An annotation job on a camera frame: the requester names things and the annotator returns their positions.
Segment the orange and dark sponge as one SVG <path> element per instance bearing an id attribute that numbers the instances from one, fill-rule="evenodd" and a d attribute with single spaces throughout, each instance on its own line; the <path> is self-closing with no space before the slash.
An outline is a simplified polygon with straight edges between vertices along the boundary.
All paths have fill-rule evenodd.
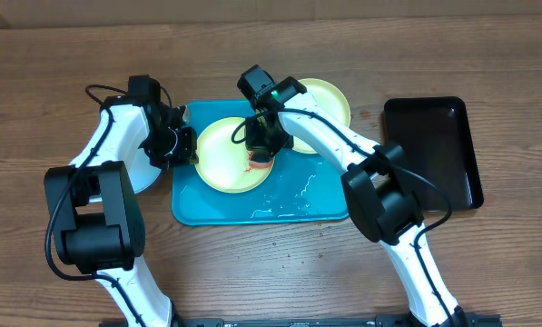
<path id="1" fill-rule="evenodd" d="M 271 169 L 274 165 L 274 160 L 271 159 L 268 162 L 258 162 L 252 159 L 254 152 L 249 152 L 248 155 L 248 167 L 244 170 L 245 173 L 248 173 L 252 170 L 267 170 Z"/>

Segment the light blue plate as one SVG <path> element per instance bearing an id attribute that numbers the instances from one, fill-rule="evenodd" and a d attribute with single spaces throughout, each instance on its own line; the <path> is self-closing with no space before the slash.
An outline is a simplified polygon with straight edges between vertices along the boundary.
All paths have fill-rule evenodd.
<path id="1" fill-rule="evenodd" d="M 150 164 L 142 148 L 136 150 L 133 159 L 126 164 L 127 173 L 135 193 L 149 188 L 160 176 L 162 170 Z"/>

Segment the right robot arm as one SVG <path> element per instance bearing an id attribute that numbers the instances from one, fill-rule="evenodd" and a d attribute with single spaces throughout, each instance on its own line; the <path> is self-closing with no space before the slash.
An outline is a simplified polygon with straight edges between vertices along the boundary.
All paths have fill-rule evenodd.
<path id="1" fill-rule="evenodd" d="M 429 180 L 413 173 L 403 149 L 365 138 L 320 107 L 293 77 L 275 81 L 254 65 L 244 72 L 238 89 L 254 115 L 240 127 L 242 143 L 253 164 L 266 164 L 298 138 L 340 174 L 350 219 L 391 260 L 409 300 L 413 324 L 466 326 L 468 320 L 449 292 L 426 239 L 418 183 Z"/>

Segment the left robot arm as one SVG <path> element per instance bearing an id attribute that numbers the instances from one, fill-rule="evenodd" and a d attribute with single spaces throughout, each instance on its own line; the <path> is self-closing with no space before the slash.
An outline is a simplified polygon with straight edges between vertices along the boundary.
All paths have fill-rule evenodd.
<path id="1" fill-rule="evenodd" d="M 145 225 L 137 201 L 164 171 L 197 164 L 197 134 L 186 106 L 175 107 L 149 75 L 99 100 L 100 120 L 85 148 L 49 169 L 44 256 L 66 281 L 96 281 L 129 326 L 180 326 L 173 301 L 143 258 Z"/>

